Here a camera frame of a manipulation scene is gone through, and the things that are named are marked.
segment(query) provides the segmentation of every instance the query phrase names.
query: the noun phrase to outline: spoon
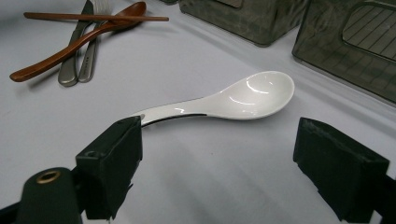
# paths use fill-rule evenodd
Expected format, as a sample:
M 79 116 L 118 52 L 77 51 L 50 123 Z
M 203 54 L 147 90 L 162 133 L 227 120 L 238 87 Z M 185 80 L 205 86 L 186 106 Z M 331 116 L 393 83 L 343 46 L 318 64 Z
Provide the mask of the spoon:
M 131 6 L 125 8 L 123 11 L 117 13 L 116 16 L 142 16 L 146 12 L 146 3 L 145 2 L 137 2 L 132 4 Z M 87 42 L 95 39 L 98 35 L 103 34 L 105 32 L 125 29 L 128 27 L 132 27 L 137 25 L 139 21 L 107 21 L 103 25 L 96 27 L 92 31 L 83 35 L 80 39 L 71 43 L 65 49 L 62 49 L 58 53 L 50 56 L 48 59 L 41 61 L 40 63 L 36 63 L 29 67 L 23 68 L 9 77 L 16 82 L 23 82 L 32 77 L 36 77 L 39 74 L 51 69 L 53 66 L 61 63 L 73 53 L 75 53 L 79 48 L 81 48 Z
M 142 110 L 132 116 L 141 117 L 142 127 L 167 119 L 192 116 L 260 119 L 282 109 L 293 94 L 291 77 L 281 72 L 261 72 L 213 95 Z

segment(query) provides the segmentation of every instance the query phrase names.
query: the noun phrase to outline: white ceramic spoon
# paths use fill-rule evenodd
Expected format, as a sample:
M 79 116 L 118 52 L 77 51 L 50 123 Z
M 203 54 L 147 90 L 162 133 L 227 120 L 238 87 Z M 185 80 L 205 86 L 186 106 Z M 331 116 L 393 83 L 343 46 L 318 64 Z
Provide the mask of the white ceramic spoon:
M 261 72 L 234 83 L 223 91 L 195 100 L 162 105 L 134 113 L 142 127 L 191 116 L 222 119 L 259 119 L 282 109 L 294 94 L 294 82 L 281 72 Z

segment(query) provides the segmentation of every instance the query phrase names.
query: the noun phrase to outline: knife handle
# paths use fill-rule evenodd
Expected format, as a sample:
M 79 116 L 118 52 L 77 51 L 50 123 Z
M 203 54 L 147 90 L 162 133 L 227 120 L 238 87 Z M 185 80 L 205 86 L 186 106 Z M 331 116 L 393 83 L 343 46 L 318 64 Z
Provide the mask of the knife handle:
M 84 29 L 76 29 L 75 31 L 73 31 L 69 44 L 79 39 L 83 32 Z M 77 56 L 78 51 L 69 58 L 67 58 L 61 65 L 58 82 L 65 87 L 76 85 L 78 82 L 78 76 L 76 72 Z

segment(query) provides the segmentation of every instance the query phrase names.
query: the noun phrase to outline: white table surface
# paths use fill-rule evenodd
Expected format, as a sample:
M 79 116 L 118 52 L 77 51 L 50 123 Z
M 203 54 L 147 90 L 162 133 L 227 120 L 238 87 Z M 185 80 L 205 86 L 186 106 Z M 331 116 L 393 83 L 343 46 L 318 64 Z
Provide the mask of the white table surface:
M 113 2 L 117 13 L 134 1 Z M 340 223 L 292 161 L 300 117 L 326 122 L 391 161 L 396 109 L 297 63 L 298 29 L 268 48 L 147 0 L 144 22 L 102 35 L 94 77 L 65 88 L 59 66 L 22 83 L 9 75 L 68 44 L 73 21 L 34 21 L 24 11 L 79 13 L 84 1 L 0 1 L 0 207 L 17 202 L 41 170 L 75 156 L 113 122 L 156 105 L 221 91 L 261 71 L 296 85 L 280 112 L 251 121 L 185 118 L 143 129 L 144 159 L 113 223 Z M 372 223 L 378 223 L 375 214 Z M 105 223 L 85 220 L 84 223 Z

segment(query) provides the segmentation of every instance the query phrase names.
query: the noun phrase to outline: spoon handle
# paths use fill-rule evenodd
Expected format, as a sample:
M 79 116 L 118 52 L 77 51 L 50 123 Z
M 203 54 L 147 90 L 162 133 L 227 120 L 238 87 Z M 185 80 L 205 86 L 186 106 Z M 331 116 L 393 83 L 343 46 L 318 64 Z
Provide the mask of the spoon handle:
M 14 72 L 9 77 L 16 82 L 23 82 L 32 77 L 36 77 L 41 73 L 51 69 L 58 63 L 61 63 L 73 53 L 75 53 L 79 48 L 81 48 L 85 43 L 89 42 L 90 40 L 96 38 L 99 34 L 104 33 L 106 30 L 101 29 L 100 27 L 90 31 L 89 33 L 83 35 L 81 38 L 67 46 L 66 48 L 62 49 L 61 51 L 55 53 L 54 55 L 48 57 L 47 59 L 33 64 L 29 67 L 23 68 L 17 72 Z
M 140 116 L 142 127 L 148 126 L 152 123 L 168 120 L 179 119 L 192 116 L 207 116 L 203 109 L 201 99 L 190 100 L 171 105 L 161 105 L 150 109 L 142 110 L 132 114 L 133 116 Z

